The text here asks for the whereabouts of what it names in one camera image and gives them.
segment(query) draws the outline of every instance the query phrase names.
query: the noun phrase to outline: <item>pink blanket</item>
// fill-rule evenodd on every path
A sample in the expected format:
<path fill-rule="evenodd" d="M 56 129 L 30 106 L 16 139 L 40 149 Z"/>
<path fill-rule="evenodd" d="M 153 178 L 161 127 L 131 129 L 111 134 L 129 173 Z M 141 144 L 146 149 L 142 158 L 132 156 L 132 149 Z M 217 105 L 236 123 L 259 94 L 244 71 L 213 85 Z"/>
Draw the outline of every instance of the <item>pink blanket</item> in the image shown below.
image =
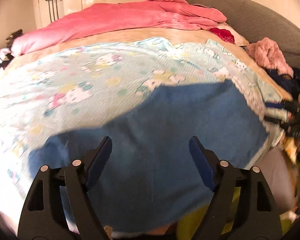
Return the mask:
<path fill-rule="evenodd" d="M 268 37 L 257 41 L 257 43 L 249 44 L 246 51 L 259 66 L 276 69 L 279 75 L 288 74 L 293 77 L 293 69 L 286 63 L 278 44 Z"/>
<path fill-rule="evenodd" d="M 185 0 L 97 3 L 17 38 L 11 51 L 16 57 L 65 41 L 123 29 L 209 30 L 225 21 L 226 17 L 217 9 L 189 5 Z"/>

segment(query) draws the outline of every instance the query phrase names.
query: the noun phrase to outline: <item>gray pillow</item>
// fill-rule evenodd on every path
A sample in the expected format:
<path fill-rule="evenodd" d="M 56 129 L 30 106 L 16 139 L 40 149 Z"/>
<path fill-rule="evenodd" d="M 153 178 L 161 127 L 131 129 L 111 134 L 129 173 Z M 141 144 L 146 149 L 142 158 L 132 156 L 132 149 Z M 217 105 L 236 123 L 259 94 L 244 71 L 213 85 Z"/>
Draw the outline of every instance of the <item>gray pillow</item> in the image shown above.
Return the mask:
<path fill-rule="evenodd" d="M 300 29 L 280 14 L 251 0 L 186 1 L 218 9 L 227 17 L 227 23 L 251 43 L 264 37 L 276 41 L 287 63 L 300 68 Z"/>
<path fill-rule="evenodd" d="M 281 147 L 277 145 L 254 164 L 261 169 L 280 214 L 293 209 L 296 205 L 295 188 L 293 188 L 290 176 L 293 176 L 294 180 L 297 180 L 298 176 L 298 171 L 290 160 L 288 163 L 291 164 L 287 166 L 284 155 Z"/>

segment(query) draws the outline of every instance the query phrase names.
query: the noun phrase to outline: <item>metal rivet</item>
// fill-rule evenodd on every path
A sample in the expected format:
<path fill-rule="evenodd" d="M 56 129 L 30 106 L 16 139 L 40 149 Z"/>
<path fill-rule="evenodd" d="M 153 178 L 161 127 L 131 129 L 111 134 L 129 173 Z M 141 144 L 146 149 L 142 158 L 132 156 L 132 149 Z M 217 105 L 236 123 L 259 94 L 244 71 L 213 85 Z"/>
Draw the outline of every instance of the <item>metal rivet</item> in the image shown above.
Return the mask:
<path fill-rule="evenodd" d="M 43 165 L 43 166 L 41 166 L 40 171 L 47 171 L 48 168 L 49 167 L 47 165 Z"/>
<path fill-rule="evenodd" d="M 73 162 L 72 162 L 72 165 L 73 166 L 79 166 L 81 164 L 81 161 L 80 160 L 74 160 Z"/>
<path fill-rule="evenodd" d="M 222 167 L 228 167 L 228 166 L 229 166 L 229 162 L 227 162 L 227 161 L 221 161 L 221 162 L 220 162 L 220 165 L 221 165 Z"/>
<path fill-rule="evenodd" d="M 253 167 L 252 167 L 252 170 L 253 170 L 255 173 L 259 173 L 259 172 L 260 172 L 260 169 L 259 169 L 257 166 L 253 166 Z"/>

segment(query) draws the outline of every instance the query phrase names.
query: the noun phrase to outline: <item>gray headboard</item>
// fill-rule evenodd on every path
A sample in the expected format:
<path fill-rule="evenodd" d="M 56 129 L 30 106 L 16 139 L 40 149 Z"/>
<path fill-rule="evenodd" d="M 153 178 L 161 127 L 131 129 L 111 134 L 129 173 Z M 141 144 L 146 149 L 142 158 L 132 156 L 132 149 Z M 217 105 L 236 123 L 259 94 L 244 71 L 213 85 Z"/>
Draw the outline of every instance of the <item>gray headboard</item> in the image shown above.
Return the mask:
<path fill-rule="evenodd" d="M 300 29 L 273 10 L 251 0 L 186 0 L 214 7 L 249 42 L 264 37 L 276 41 L 290 66 L 300 68 Z"/>

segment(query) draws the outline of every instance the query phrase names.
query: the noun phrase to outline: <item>beige blanket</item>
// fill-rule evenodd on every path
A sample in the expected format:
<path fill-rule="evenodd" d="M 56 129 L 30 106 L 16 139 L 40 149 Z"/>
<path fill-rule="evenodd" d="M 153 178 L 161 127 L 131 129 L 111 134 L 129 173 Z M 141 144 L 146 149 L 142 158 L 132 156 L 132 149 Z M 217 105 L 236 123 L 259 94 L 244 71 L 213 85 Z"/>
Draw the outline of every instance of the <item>beige blanket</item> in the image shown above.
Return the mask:
<path fill-rule="evenodd" d="M 205 43 L 207 39 L 213 39 L 224 47 L 226 47 L 229 51 L 231 51 L 237 58 L 239 58 L 242 62 L 244 62 L 248 67 L 250 67 L 255 73 L 258 74 L 260 78 L 262 78 L 265 82 L 271 84 L 278 94 L 286 100 L 291 100 L 291 95 L 286 92 L 283 88 L 281 88 L 277 83 L 275 83 L 268 74 L 257 65 L 257 63 L 249 57 L 249 55 L 244 51 L 244 49 L 222 41 L 215 34 L 205 31 L 184 31 L 184 30 L 176 30 L 176 29 L 162 29 L 162 28 L 140 28 L 140 29 L 129 29 L 129 30 L 120 30 L 109 33 L 96 34 L 93 36 L 89 36 L 86 38 L 81 38 L 77 40 L 67 41 L 61 44 L 57 44 L 51 46 L 49 48 L 35 51 L 21 57 L 15 58 L 6 69 L 5 73 L 9 73 L 14 69 L 23 66 L 25 64 L 34 62 L 43 58 L 47 55 L 57 53 L 63 51 L 65 49 L 70 49 L 78 46 L 90 45 L 97 42 L 133 42 L 133 41 L 141 41 L 144 39 L 148 39 L 151 37 L 164 37 L 168 39 L 173 45 L 179 44 L 182 42 L 196 42 L 196 43 Z"/>

